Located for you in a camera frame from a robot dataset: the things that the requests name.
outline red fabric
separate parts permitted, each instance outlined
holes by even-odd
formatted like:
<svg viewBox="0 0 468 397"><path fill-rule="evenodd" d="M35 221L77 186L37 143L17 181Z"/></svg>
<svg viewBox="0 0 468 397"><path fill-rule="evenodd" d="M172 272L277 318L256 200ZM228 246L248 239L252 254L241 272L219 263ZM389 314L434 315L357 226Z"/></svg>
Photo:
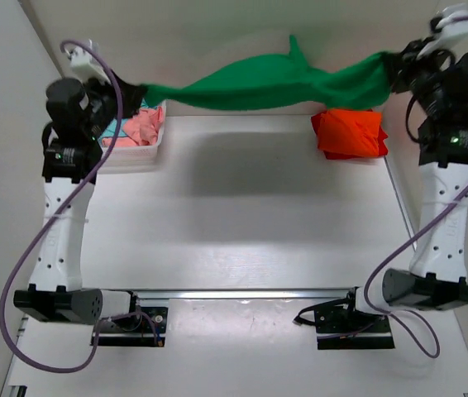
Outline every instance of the red fabric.
<svg viewBox="0 0 468 397"><path fill-rule="evenodd" d="M381 113L332 109L311 117L318 149L329 160L380 157L389 153Z"/></svg>

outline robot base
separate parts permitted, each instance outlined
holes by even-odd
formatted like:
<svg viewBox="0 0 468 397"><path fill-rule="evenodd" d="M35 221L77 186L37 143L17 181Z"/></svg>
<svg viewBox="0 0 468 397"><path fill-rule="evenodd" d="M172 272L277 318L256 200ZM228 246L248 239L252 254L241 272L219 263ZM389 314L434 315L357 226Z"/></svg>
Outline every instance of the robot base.
<svg viewBox="0 0 468 397"><path fill-rule="evenodd" d="M329 309L315 309L318 350L379 350L394 349L394 339L387 318L335 306ZM367 327L352 337L332 337Z"/></svg>
<svg viewBox="0 0 468 397"><path fill-rule="evenodd" d="M168 325L168 308L164 306L141 307L153 320L156 332L160 335L155 344L150 324L143 318L125 318L113 323L105 323L100 328L99 346L119 347L164 347L166 328Z"/></svg>
<svg viewBox="0 0 468 397"><path fill-rule="evenodd" d="M28 290L17 290L13 304L43 323L94 325L102 312L103 293L100 289L36 291L31 286Z"/></svg>

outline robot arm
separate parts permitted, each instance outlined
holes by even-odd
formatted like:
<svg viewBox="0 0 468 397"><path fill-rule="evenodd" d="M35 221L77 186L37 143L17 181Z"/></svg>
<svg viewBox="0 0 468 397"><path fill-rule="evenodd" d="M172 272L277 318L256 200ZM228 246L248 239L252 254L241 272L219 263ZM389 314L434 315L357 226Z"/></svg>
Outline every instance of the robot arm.
<svg viewBox="0 0 468 397"><path fill-rule="evenodd" d="M428 225L459 190L468 185L468 53L455 63L449 46L468 34L468 22L456 22L437 30L445 20L465 15L462 6L449 7L431 21L435 36L413 41L387 60L393 92L410 91L427 119L418 129L419 169L423 181L420 228ZM446 57L451 65L442 69ZM371 303L385 312L397 307L446 310L468 304L464 240L468 194L430 232L418 240L408 271L389 269L383 283L372 285ZM354 294L355 311L379 314L366 301L364 290Z"/></svg>
<svg viewBox="0 0 468 397"><path fill-rule="evenodd" d="M113 88L91 55L79 47L69 53L72 70L83 80L63 78L46 90L52 119L43 131L45 219L54 215L102 157L98 138L116 116ZM124 117L141 105L144 88L117 77ZM84 289L80 271L85 215L96 184L91 179L59 215L41 242L28 289L17 290L14 305L43 322L95 324L100 318L136 311L132 292ZM137 318L120 320L126 326Z"/></svg>

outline pink cloth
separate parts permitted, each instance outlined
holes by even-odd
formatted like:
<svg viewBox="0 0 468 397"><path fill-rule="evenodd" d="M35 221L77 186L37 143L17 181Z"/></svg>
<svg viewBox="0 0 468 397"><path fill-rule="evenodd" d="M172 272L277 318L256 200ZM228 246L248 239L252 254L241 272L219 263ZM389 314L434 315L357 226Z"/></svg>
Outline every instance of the pink cloth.
<svg viewBox="0 0 468 397"><path fill-rule="evenodd" d="M111 139L112 138L102 138L102 145L106 147L111 145ZM133 146L138 146L138 144L128 136L117 138L117 143L115 143L115 147L133 147Z"/></svg>
<svg viewBox="0 0 468 397"><path fill-rule="evenodd" d="M136 116L124 124L122 130L138 146L154 145L157 143L160 126L164 120L165 114L162 107L158 107L157 109L142 108Z"/></svg>

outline white table surface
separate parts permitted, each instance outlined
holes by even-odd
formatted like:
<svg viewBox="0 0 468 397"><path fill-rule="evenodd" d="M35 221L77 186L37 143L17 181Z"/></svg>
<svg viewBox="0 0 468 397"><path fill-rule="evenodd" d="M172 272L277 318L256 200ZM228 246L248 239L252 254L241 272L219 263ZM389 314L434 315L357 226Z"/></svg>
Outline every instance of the white table surface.
<svg viewBox="0 0 468 397"><path fill-rule="evenodd" d="M85 286L349 287L408 238L384 161L326 160L306 116L169 117L159 156L98 176Z"/></svg>
<svg viewBox="0 0 468 397"><path fill-rule="evenodd" d="M363 285L408 238L382 160L326 161L308 117L173 117L160 163L99 175L84 235L84 285L126 289ZM412 252L394 262L406 267ZM453 312L427 313L442 355L397 324L396 349L319 352L291 323L312 302L170 300L163 349L101 347L74 375L16 361L10 385L39 396L462 396L468 352ZM407 318L431 348L427 329ZM90 328L30 320L21 349L46 364L88 355Z"/></svg>

